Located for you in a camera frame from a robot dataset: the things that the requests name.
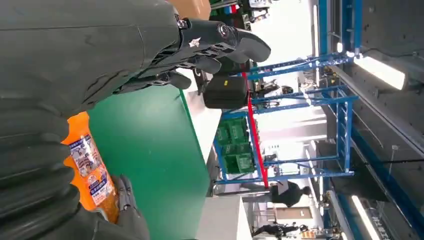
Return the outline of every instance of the machine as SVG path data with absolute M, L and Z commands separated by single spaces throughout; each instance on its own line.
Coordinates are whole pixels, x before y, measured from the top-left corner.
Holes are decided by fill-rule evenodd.
M 129 212 L 121 212 L 121 225 L 79 204 L 70 185 L 74 172 L 63 165 L 70 154 L 61 144 L 67 119 L 112 94 L 167 84 L 187 88 L 190 82 L 176 68 L 214 73 L 217 58 L 262 62 L 271 51 L 250 32 L 180 19 L 165 0 L 4 0 L 0 46 L 5 240 L 149 239 L 133 200 L 122 206 Z

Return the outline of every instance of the black case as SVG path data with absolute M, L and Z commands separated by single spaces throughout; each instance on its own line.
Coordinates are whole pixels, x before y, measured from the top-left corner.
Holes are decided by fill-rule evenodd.
M 210 109 L 239 109 L 248 104 L 248 86 L 241 76 L 214 76 L 203 93 Z

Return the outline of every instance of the green table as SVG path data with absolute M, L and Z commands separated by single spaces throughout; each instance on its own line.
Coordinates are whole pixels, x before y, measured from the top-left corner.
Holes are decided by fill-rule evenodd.
M 89 111 L 104 163 L 131 179 L 152 240 L 194 238 L 210 183 L 182 96 L 173 86 L 150 87 Z

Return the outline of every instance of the red bar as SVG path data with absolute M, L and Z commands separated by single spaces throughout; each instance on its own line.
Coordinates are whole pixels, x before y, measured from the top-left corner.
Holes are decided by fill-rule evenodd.
M 247 74 L 245 72 L 242 72 L 241 76 L 246 80 L 247 91 L 249 91 Z M 265 186 L 265 188 L 269 188 L 270 186 L 268 184 L 268 172 L 264 167 L 264 160 L 262 159 L 262 155 L 261 155 L 261 147 L 259 146 L 258 131 L 256 130 L 255 119 L 253 118 L 253 106 L 252 106 L 252 99 L 250 96 L 247 101 L 247 109 L 248 109 L 247 120 L 250 122 L 250 126 L 252 128 L 250 130 L 251 131 L 250 134 L 252 134 L 253 141 L 254 141 L 252 142 L 252 144 L 254 144 L 254 147 L 256 148 L 255 154 L 257 156 L 257 161 L 259 162 L 260 172 L 262 173 L 263 185 Z
M 236 8 L 236 5 L 234 4 L 231 6 L 231 13 L 234 14 L 235 12 L 237 12 L 237 8 Z

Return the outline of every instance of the cardboard box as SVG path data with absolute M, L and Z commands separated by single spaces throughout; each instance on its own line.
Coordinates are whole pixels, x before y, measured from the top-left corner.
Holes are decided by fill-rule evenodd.
M 181 19 L 192 18 L 209 20 L 211 4 L 209 0 L 168 0 L 177 9 Z

